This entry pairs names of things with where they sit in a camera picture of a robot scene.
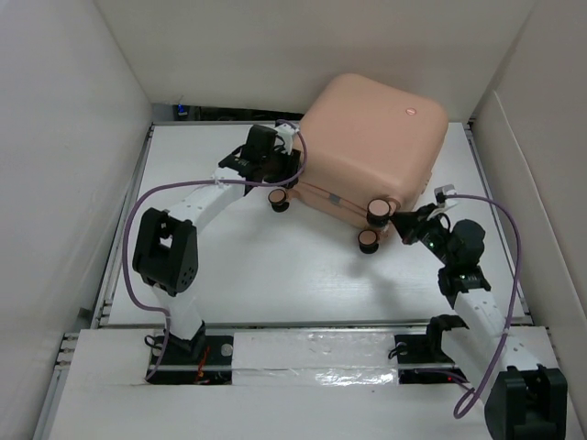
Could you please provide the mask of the pink hard-shell suitcase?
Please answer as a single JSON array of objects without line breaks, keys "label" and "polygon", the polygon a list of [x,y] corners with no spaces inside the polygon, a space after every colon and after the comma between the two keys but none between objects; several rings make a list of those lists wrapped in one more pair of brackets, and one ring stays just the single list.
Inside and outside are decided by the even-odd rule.
[{"label": "pink hard-shell suitcase", "polygon": [[300,122],[294,142],[305,169],[295,186],[268,195],[276,212],[300,202],[358,228],[372,254],[391,218],[425,190],[449,127],[438,102],[356,73],[333,79]]}]

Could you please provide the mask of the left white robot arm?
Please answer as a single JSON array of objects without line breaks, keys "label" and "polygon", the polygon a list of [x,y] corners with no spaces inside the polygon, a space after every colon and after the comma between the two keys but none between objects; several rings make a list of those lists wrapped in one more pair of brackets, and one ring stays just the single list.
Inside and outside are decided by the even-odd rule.
[{"label": "left white robot arm", "polygon": [[124,276],[136,272],[158,299],[155,311],[165,319],[159,346],[184,363],[198,361],[205,350],[205,321],[197,312],[193,286],[198,267],[198,235],[222,211],[253,189],[270,189],[276,212],[289,206],[288,192],[307,163],[307,145],[299,126],[279,120],[273,127],[254,125],[246,141],[217,164],[210,178],[188,181],[192,192],[176,204],[147,209],[140,218],[132,260]]}]

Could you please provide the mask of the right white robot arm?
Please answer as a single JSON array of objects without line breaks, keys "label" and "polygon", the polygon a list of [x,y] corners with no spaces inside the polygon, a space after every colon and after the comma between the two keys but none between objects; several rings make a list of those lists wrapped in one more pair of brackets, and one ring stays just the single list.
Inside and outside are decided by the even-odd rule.
[{"label": "right white robot arm", "polygon": [[484,229],[472,220],[446,227],[443,218],[430,204],[395,213],[391,222],[404,244],[422,244],[442,264],[438,287],[452,312],[431,318],[423,341],[429,357],[449,358],[472,386],[455,417],[481,402],[493,439],[565,438],[568,383],[512,333],[480,266]]}]

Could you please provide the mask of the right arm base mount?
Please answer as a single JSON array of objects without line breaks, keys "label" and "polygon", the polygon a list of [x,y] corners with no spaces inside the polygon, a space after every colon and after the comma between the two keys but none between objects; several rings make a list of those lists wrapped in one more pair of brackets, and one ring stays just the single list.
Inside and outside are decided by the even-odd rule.
[{"label": "right arm base mount", "polygon": [[456,383],[464,388],[469,382],[457,364],[442,350],[442,337],[449,330],[467,328],[457,315],[433,317],[423,334],[396,334],[389,360],[396,360],[400,385]]}]

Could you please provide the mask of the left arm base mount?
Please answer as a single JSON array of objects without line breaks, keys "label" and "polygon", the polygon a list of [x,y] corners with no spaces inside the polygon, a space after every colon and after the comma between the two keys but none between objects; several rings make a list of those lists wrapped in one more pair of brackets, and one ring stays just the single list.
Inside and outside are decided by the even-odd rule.
[{"label": "left arm base mount", "polygon": [[158,368],[163,335],[147,335],[145,345],[150,349],[147,382],[153,385],[230,385],[232,383],[232,335],[207,335],[204,344],[193,354],[170,342]]}]

